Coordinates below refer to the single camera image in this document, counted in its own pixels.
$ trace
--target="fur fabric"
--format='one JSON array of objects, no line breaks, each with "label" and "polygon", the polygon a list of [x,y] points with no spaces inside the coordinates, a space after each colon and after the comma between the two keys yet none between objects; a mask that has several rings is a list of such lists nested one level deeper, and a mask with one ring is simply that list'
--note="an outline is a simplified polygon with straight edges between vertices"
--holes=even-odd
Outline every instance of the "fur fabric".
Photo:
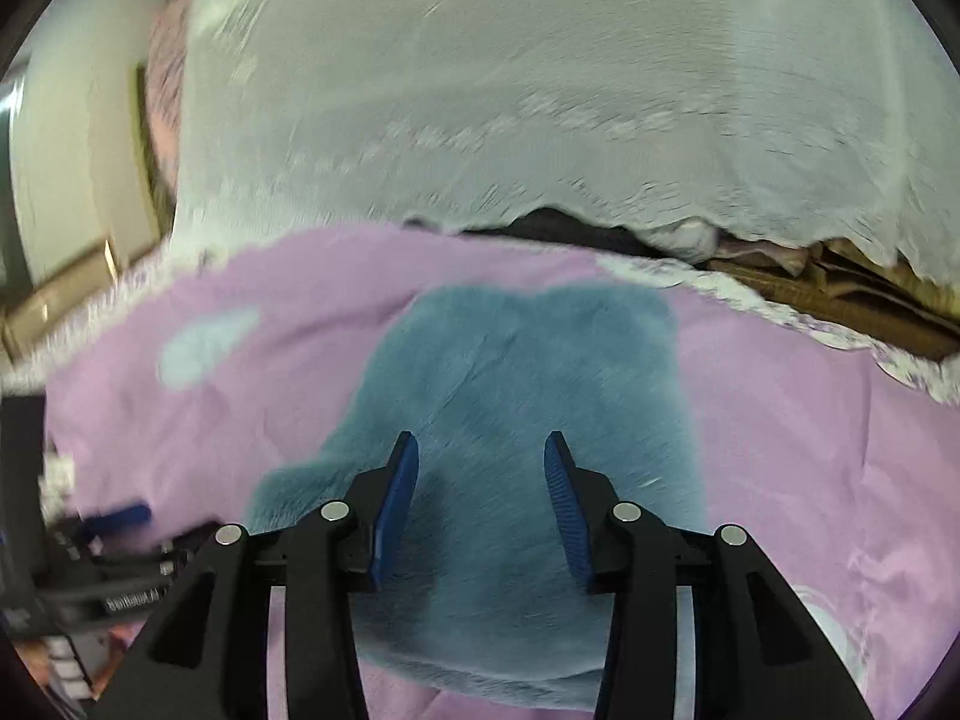
[{"label": "fur fabric", "polygon": [[634,285],[428,293],[382,341],[318,456],[261,482],[248,528],[295,523],[412,431],[421,471],[397,573],[352,601],[360,656],[438,688],[592,709],[613,599],[569,574],[544,441],[563,430],[621,497],[701,528],[674,335],[664,300]]}]

